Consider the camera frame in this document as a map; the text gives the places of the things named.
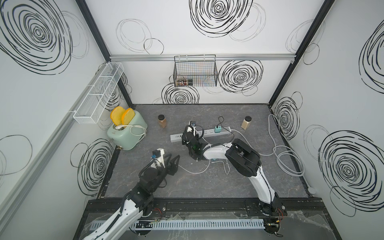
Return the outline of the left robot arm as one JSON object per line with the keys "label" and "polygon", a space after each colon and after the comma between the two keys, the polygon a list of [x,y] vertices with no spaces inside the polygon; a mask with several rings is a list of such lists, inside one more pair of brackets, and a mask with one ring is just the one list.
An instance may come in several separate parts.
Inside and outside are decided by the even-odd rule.
{"label": "left robot arm", "polygon": [[120,207],[85,240],[118,240],[134,222],[151,214],[154,208],[154,192],[168,175],[178,171],[180,156],[172,154],[152,155],[150,162],[139,172],[139,181],[126,193]]}

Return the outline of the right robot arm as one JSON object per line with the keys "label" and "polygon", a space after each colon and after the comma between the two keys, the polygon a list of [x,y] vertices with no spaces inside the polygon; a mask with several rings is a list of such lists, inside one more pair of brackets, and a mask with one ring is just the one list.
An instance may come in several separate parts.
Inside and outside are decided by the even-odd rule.
{"label": "right robot arm", "polygon": [[283,216],[282,202],[271,187],[264,174],[260,154],[240,139],[226,144],[203,144],[193,125],[187,125],[182,135],[182,144],[189,150],[189,155],[197,161],[228,160],[243,176],[247,177],[255,188],[260,202],[260,209],[266,215],[276,213]]}

